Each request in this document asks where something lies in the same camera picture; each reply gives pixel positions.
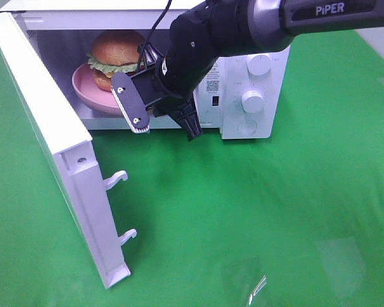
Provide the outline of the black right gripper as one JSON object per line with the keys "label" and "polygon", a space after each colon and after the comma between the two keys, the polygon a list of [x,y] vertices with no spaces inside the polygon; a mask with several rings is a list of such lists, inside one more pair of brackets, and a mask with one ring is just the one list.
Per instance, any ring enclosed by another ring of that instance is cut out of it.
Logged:
{"label": "black right gripper", "polygon": [[192,141],[202,134],[193,91],[198,85],[196,65],[187,60],[163,57],[151,43],[140,44],[137,69],[145,69],[131,77],[146,110],[155,117],[167,115]]}

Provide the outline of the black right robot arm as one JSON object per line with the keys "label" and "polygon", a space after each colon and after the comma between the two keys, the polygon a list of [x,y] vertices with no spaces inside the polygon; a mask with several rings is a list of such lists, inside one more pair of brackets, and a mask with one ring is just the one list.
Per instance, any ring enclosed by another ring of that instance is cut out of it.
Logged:
{"label": "black right robot arm", "polygon": [[193,90],[220,57],[278,52],[304,33],[384,27],[384,1],[205,1],[170,25],[170,44],[131,81],[127,123],[149,129],[147,109],[167,115],[189,139],[202,129]]}

